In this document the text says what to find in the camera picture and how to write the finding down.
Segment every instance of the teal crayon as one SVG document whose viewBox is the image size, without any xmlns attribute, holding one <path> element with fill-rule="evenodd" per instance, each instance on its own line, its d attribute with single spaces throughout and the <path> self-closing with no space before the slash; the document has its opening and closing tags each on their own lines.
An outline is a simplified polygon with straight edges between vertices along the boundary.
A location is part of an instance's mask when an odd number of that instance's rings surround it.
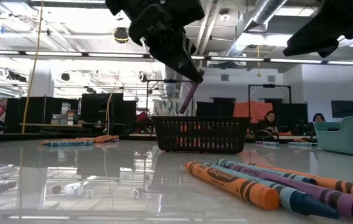
<svg viewBox="0 0 353 224">
<path fill-rule="evenodd" d="M 248 174 L 226 169 L 208 162 L 203 163 L 203 165 L 275 189 L 280 196 L 280 205 L 289 211 L 302 215 L 317 215 L 334 219 L 339 218 L 339 213 L 335 209 L 292 187 L 286 187 L 261 178 L 252 177 Z"/>
<path fill-rule="evenodd" d="M 93 141 L 47 141 L 42 145 L 49 147 L 64 147 L 64 146 L 92 146 Z"/>
<path fill-rule="evenodd" d="M 317 143 L 311 143 L 311 142 L 289 142 L 289 146 L 306 146 L 306 147 L 318 147 L 319 145 Z"/>
<path fill-rule="evenodd" d="M 246 166 L 246 164 L 242 164 L 239 162 L 234 162 L 234 161 L 230 161 L 230 160 L 226 160 L 226 159 L 219 159 L 216 164 L 218 166 L 221 167 L 225 167 L 228 168 L 231 165 L 239 165 L 239 166 Z M 301 182 L 305 182 L 305 183 L 309 183 L 309 184 L 315 184 L 317 185 L 318 183 L 316 182 L 316 180 L 310 178 L 310 177 L 304 177 L 302 175 L 296 175 L 296 174 L 290 174 L 287 172 L 281 172 L 281 171 L 275 171 L 275 170 L 271 170 L 271 169 L 266 169 L 266 168 L 262 168 L 262 167 L 258 167 L 258 170 L 260 171 L 264 171 L 264 172 L 269 172 L 278 176 L 282 176 L 282 177 L 286 177 L 286 178 L 290 178 L 293 180 L 297 180 L 297 181 L 301 181 Z"/>
<path fill-rule="evenodd" d="M 280 142 L 256 141 L 255 143 L 266 145 L 266 146 L 280 146 Z"/>
</svg>

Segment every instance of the purple crayon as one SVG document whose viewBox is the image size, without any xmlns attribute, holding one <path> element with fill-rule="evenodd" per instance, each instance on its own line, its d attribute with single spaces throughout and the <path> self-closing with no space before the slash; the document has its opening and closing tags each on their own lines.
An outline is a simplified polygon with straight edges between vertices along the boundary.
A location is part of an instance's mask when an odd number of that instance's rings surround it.
<svg viewBox="0 0 353 224">
<path fill-rule="evenodd" d="M 320 187 L 305 182 L 296 181 L 286 177 L 271 174 L 266 171 L 256 170 L 255 166 L 250 165 L 230 165 L 226 167 L 231 170 L 242 172 L 254 177 L 259 177 L 269 180 L 284 186 L 296 188 L 308 195 L 324 202 L 332 208 L 335 208 L 342 216 L 353 220 L 353 195 L 342 193 L 336 190 L 330 190 L 325 187 Z"/>
</svg>

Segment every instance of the ceiling pipe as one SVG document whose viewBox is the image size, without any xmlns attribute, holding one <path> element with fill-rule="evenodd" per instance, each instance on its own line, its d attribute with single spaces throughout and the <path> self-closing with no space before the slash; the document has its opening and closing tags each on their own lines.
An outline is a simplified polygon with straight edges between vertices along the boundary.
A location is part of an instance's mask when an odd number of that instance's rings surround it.
<svg viewBox="0 0 353 224">
<path fill-rule="evenodd" d="M 236 29 L 242 28 L 243 33 L 239 35 L 237 40 L 225 52 L 224 56 L 239 57 L 247 46 L 247 42 L 244 41 L 246 39 L 245 32 L 248 30 L 266 31 L 268 22 L 287 1 L 288 0 L 258 0 L 254 10 L 246 13 L 250 15 L 250 18 L 244 19 L 246 16 L 240 18 Z"/>
<path fill-rule="evenodd" d="M 205 6 L 205 16 L 201 22 L 199 35 L 197 37 L 197 41 L 195 42 L 195 46 L 197 47 L 197 49 L 200 48 L 202 36 L 204 35 L 205 28 L 207 27 L 208 18 L 209 18 L 209 14 L 211 13 L 212 5 L 213 5 L 212 2 L 207 2 L 207 5 Z"/>
<path fill-rule="evenodd" d="M 208 26 L 208 29 L 207 29 L 207 33 L 205 34 L 204 41 L 202 43 L 202 47 L 201 48 L 198 47 L 200 55 L 204 54 L 205 48 L 207 47 L 207 44 L 208 44 L 208 41 L 209 41 L 209 37 L 211 36 L 212 29 L 214 28 L 214 25 L 215 25 L 215 22 L 216 22 L 216 18 L 218 18 L 218 15 L 219 15 L 221 2 L 223 2 L 223 1 L 215 2 L 215 10 L 214 10 L 214 13 L 212 14 L 212 18 L 211 18 L 211 21 L 209 23 L 209 26 Z"/>
</svg>

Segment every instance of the plastic basket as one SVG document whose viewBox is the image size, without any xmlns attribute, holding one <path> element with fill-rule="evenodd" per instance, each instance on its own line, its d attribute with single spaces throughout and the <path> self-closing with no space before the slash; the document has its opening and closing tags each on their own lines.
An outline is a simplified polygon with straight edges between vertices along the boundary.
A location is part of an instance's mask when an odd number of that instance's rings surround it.
<svg viewBox="0 0 353 224">
<path fill-rule="evenodd" d="M 158 147 L 165 151 L 238 153 L 243 151 L 248 118 L 153 117 Z"/>
</svg>

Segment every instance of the woman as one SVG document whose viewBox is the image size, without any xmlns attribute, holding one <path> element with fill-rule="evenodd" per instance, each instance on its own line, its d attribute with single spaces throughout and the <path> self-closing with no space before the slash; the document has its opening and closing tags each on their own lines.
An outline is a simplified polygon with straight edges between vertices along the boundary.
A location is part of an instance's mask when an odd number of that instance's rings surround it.
<svg viewBox="0 0 353 224">
<path fill-rule="evenodd" d="M 278 129 L 275 123 L 276 114 L 274 111 L 269 111 L 266 113 L 265 119 L 259 121 L 259 130 L 268 131 L 271 135 L 278 134 Z"/>
<path fill-rule="evenodd" d="M 313 122 L 326 122 L 322 113 L 316 113 L 313 116 Z"/>
</svg>

